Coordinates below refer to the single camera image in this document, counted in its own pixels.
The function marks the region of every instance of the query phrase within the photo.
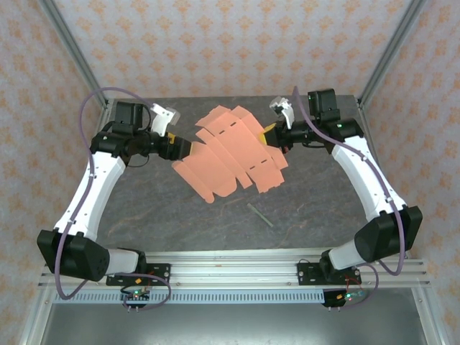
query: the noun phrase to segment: patterned wallpaper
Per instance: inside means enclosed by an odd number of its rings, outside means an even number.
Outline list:
[[[88,93],[37,0],[0,1],[0,344],[17,344],[43,260],[36,245],[85,166],[78,107]],[[89,106],[86,133],[99,110]]]
[[[102,86],[153,97],[334,86],[358,96],[410,0],[57,3]]]
[[[388,179],[424,214],[414,252],[429,260],[452,344],[460,339],[459,97],[460,3],[432,0],[366,115]]]

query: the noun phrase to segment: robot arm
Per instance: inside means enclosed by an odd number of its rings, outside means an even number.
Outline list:
[[[363,131],[354,119],[340,118],[336,96],[333,89],[308,93],[310,113],[315,117],[313,124],[324,134],[360,151],[366,159],[377,167],[382,182],[390,192],[399,211],[404,227],[405,250],[409,250],[422,221],[422,213],[417,206],[408,208],[406,202],[395,192],[378,168],[370,153]],[[292,106],[276,98],[270,108],[284,119],[268,126],[262,141],[270,146],[280,147],[284,153],[295,143],[311,147],[312,142],[324,145],[329,154],[344,169],[351,181],[366,213],[368,223],[359,230],[354,239],[344,245],[324,252],[322,257],[323,273],[331,278],[337,271],[345,270],[365,262],[373,262],[399,252],[399,233],[394,211],[385,196],[380,181],[360,156],[345,147],[331,144],[318,137],[305,121],[291,121],[288,125],[286,114],[293,114]]]
[[[99,281],[104,275],[117,272],[143,272],[143,253],[130,249],[105,249],[96,243],[99,221],[107,200],[117,180],[123,174],[133,155],[158,154],[166,160],[179,160],[189,155],[191,143],[167,133],[167,125],[174,124],[179,113],[153,104],[156,117],[151,129],[140,129],[144,106],[118,102],[112,130],[106,126],[91,142],[94,174],[90,165],[85,171],[78,189],[53,231],[42,230],[37,239],[38,247],[51,272],[55,269],[58,244],[75,209],[80,207],[65,238],[60,272],[63,275]],[[84,199],[88,180],[91,189]]]

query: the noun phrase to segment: purple cable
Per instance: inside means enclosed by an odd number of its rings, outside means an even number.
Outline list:
[[[166,298],[164,300],[162,300],[161,302],[157,303],[157,304],[153,304],[153,305],[149,305],[148,307],[141,308],[140,309],[141,311],[148,311],[150,309],[155,309],[155,308],[161,307],[163,304],[165,304],[171,298],[172,290],[171,290],[170,283],[168,283],[163,278],[157,277],[156,275],[144,275],[144,274],[140,274],[140,273],[117,273],[116,275],[123,275],[125,277],[143,277],[143,278],[149,278],[149,279],[156,279],[156,280],[158,280],[158,281],[160,281],[160,282],[162,282],[163,284],[166,285],[167,291],[168,291],[168,294],[167,294]],[[129,295],[124,296],[124,299],[123,299],[123,306],[126,309],[128,309],[128,311],[129,311],[129,305],[127,304],[127,299],[130,298],[131,296],[133,296],[133,294],[134,293],[130,293]]]
[[[85,105],[88,103],[88,101],[96,95],[97,93],[103,92],[103,91],[118,91],[125,93],[127,95],[130,95],[131,97],[134,97],[144,103],[147,106],[150,106],[151,104],[149,101],[147,101],[145,98],[142,98],[141,96],[138,96],[135,93],[132,93],[131,91],[124,90],[123,88],[115,88],[115,87],[106,87],[106,88],[97,88],[96,90],[92,90],[86,97],[83,99],[83,102],[81,103],[80,106],[80,112],[78,115],[78,129],[80,130],[80,136],[83,142],[85,143],[86,149],[88,150],[88,156],[89,156],[89,179],[88,179],[88,184],[86,185],[85,191],[83,192],[83,195],[81,196],[80,201],[78,202],[77,206],[75,207],[75,210],[72,212],[70,215],[70,219],[67,222],[67,225],[64,228],[63,234],[60,237],[59,244],[57,246],[57,252],[56,252],[56,260],[55,260],[55,284],[56,284],[56,290],[57,293],[59,294],[59,297],[61,297],[63,300],[70,300],[75,294],[86,284],[87,280],[84,280],[71,294],[66,295],[63,291],[62,284],[60,282],[60,261],[63,255],[63,250],[64,250],[64,243],[65,243],[65,238],[67,237],[70,227],[73,224],[73,221],[75,220],[75,217],[78,215],[78,212],[80,211],[81,207],[83,206],[86,198],[88,197],[89,191],[91,190],[91,186],[93,185],[93,179],[94,179],[94,161],[93,161],[93,155],[91,154],[90,147],[88,144],[88,141],[86,140],[85,133],[83,132],[83,110],[85,109]]]
[[[344,147],[344,148],[352,151],[354,154],[358,155],[359,157],[361,157],[361,159],[364,160],[367,163],[367,165],[371,168],[372,172],[374,173],[375,177],[378,179],[379,184],[383,189],[383,193],[385,194],[385,197],[390,198],[390,192],[389,192],[387,186],[385,185],[385,182],[384,182],[382,176],[380,175],[379,170],[375,167],[375,165],[372,164],[372,162],[370,162],[370,160],[364,159],[366,156],[361,151],[359,151],[359,150],[355,149],[354,147],[351,147],[350,145],[347,145],[347,144],[345,144],[343,142],[339,142],[339,141],[337,141],[335,139],[332,139],[331,137],[329,137],[329,136],[325,135],[323,132],[321,132],[318,128],[316,128],[316,126],[311,121],[309,115],[305,111],[305,108],[303,107],[303,103],[302,103],[302,100],[300,99],[300,94],[299,94],[299,90],[298,90],[297,86],[294,87],[293,96],[297,100],[297,103],[299,105],[300,112],[302,113],[303,118],[307,122],[308,126],[310,126],[310,128],[315,132],[315,134],[318,135],[320,138],[326,140],[327,142],[330,142],[330,143],[332,143],[334,145]],[[399,231],[399,235],[400,235],[400,257],[399,257],[399,260],[397,262],[397,268],[396,268],[395,272],[390,270],[390,268],[382,260],[379,260],[379,263],[382,265],[382,267],[390,275],[399,275],[401,273],[401,270],[403,269],[403,264],[404,264],[404,253],[405,253],[404,227],[403,227],[403,220],[401,219],[401,215],[400,215],[399,211],[397,210],[395,202],[392,199],[390,199],[389,204],[390,204],[393,212],[395,213],[396,223],[397,223],[397,230]]]

